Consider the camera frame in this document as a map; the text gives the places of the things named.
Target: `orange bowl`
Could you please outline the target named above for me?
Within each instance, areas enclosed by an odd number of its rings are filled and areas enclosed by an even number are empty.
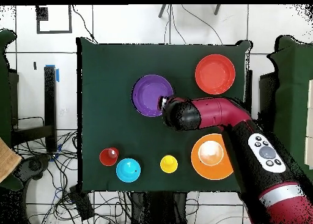
[[[209,180],[221,180],[234,171],[221,134],[209,134],[200,138],[191,151],[193,168]]]

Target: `robot button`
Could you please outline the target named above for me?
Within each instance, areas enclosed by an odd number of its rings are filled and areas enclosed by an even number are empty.
[[[267,165],[268,165],[268,166],[273,166],[274,163],[273,163],[273,161],[271,161],[271,160],[267,160]]]
[[[260,148],[259,154],[264,159],[274,159],[276,157],[275,150],[266,146]]]
[[[281,162],[278,159],[275,159],[274,162],[275,162],[275,164],[277,164],[279,166],[281,165]]]

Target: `black chair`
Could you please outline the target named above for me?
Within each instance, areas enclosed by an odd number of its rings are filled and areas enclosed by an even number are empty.
[[[45,125],[19,129],[16,70],[9,68],[4,50],[16,39],[13,31],[0,30],[0,137],[12,148],[27,141],[46,138],[47,153],[57,150],[55,71],[44,68],[45,77]],[[0,224],[29,224],[26,217],[26,193],[29,181],[38,180],[47,169],[49,155],[40,155],[22,160],[15,170],[0,183]]]
[[[166,4],[162,4],[161,10],[160,10],[160,12],[159,12],[159,18],[162,17],[162,14],[163,14],[163,12],[164,12],[165,7],[166,7]],[[215,11],[214,11],[214,15],[217,15],[217,14],[218,14],[218,11],[219,11],[219,8],[220,8],[220,7],[221,7],[220,4],[218,4],[218,5],[216,6]]]

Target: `chair leg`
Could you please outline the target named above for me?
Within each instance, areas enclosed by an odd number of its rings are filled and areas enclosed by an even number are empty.
[[[159,18],[162,17],[162,14],[164,12],[165,7],[166,7],[166,4],[162,4],[162,7],[161,7],[161,10],[160,10],[160,13],[159,13]]]
[[[219,10],[219,8],[221,7],[221,5],[220,4],[218,4],[217,6],[216,6],[216,9],[215,9],[215,12],[214,12],[214,15],[217,15],[218,14],[218,10]]]

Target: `dark green tablecloth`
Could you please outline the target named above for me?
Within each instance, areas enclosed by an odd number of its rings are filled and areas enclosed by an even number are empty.
[[[236,78],[223,94],[243,100],[245,53],[249,41],[236,46],[211,45],[94,45],[84,38],[83,64],[83,190],[129,191],[238,191],[234,174],[209,181],[191,165],[191,149],[203,135],[217,129],[175,132],[161,117],[140,115],[132,105],[131,90],[143,75],[165,77],[181,97],[200,98],[202,92],[194,79],[197,63],[209,54],[227,56],[234,64]],[[119,160],[130,157],[141,165],[141,175],[133,183],[121,182],[116,164],[103,166],[100,152],[118,148]],[[161,171],[160,160],[175,156],[178,169],[172,174]]]
[[[313,79],[313,45],[290,36],[276,41],[270,55],[278,71],[273,132],[313,182],[313,171],[304,164],[309,80]]]

